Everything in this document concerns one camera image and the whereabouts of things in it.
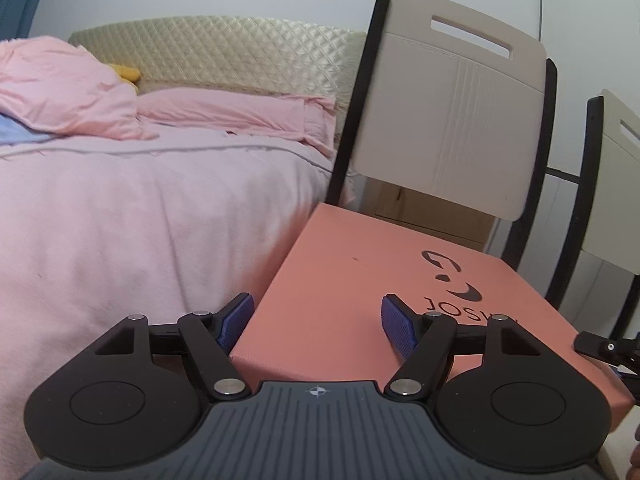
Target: metal screw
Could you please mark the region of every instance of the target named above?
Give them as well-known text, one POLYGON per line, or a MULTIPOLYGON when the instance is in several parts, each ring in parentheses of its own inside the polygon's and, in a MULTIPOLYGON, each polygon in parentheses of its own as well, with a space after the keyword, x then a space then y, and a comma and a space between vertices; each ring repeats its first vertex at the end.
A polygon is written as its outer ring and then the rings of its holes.
POLYGON ((389 387, 398 395, 415 395, 422 389, 422 385, 413 379, 396 379, 389 387))
POLYGON ((220 379, 213 385, 213 389, 220 395, 235 395, 244 390, 246 385, 240 380, 229 377, 227 379, 220 379))

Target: beige headboard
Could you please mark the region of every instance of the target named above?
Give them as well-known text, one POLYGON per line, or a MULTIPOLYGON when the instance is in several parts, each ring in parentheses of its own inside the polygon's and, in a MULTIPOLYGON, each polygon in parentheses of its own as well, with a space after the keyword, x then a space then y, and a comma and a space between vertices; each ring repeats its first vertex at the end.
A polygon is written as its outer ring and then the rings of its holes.
POLYGON ((267 18, 182 16, 75 32, 102 62, 142 72, 141 92, 198 86, 333 96, 342 131, 366 34, 267 18))

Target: chair backrest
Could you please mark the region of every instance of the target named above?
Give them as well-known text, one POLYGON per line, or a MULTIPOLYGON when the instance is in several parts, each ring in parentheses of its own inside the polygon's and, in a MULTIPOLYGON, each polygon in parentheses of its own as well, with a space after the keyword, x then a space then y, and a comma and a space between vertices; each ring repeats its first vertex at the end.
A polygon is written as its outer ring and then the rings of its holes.
MULTIPOLYGON (((546 300, 559 308, 580 251, 640 275, 640 118, 612 92, 587 103, 580 180, 569 229, 546 300)), ((637 303, 630 291, 614 334, 637 303)))
POLYGON ((525 206, 545 92, 543 45, 448 0, 391 0, 355 170, 507 220, 525 206), (494 50, 435 30, 483 38, 494 50))
POLYGON ((582 250, 640 274, 640 118, 608 90, 598 180, 582 250))

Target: cardboard box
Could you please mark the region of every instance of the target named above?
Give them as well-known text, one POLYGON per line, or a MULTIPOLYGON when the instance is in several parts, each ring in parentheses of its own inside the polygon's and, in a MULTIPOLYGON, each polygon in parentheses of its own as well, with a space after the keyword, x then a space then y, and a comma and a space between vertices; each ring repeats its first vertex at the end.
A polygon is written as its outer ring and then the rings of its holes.
MULTIPOLYGON (((382 390, 401 364, 380 321, 385 294, 461 324, 507 314, 601 389, 614 428, 634 403, 607 365, 573 350, 575 329, 502 260, 326 204, 284 261, 232 361, 254 390, 261 380, 375 380, 382 390)), ((456 357, 452 376, 480 362, 456 357)))

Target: ribbed rubber surface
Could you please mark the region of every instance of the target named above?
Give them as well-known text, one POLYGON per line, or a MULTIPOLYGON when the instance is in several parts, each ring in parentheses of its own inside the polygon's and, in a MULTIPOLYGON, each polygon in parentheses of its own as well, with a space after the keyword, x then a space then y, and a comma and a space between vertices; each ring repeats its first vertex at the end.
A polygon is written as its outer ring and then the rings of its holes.
POLYGON ((91 473, 45 460, 24 478, 602 480, 587 466, 538 476, 489 468, 453 449, 421 406, 385 399, 368 381, 265 383, 255 397, 216 405, 184 446, 155 463, 91 473))
POLYGON ((382 299, 382 328, 394 344, 398 353, 405 359, 418 344, 414 326, 402 311, 389 298, 382 299))
POLYGON ((254 310, 254 298, 247 294, 244 300, 225 317, 220 336, 216 339, 216 343, 225 351, 225 354, 229 355, 231 349, 240 339, 242 331, 254 314, 254 310))

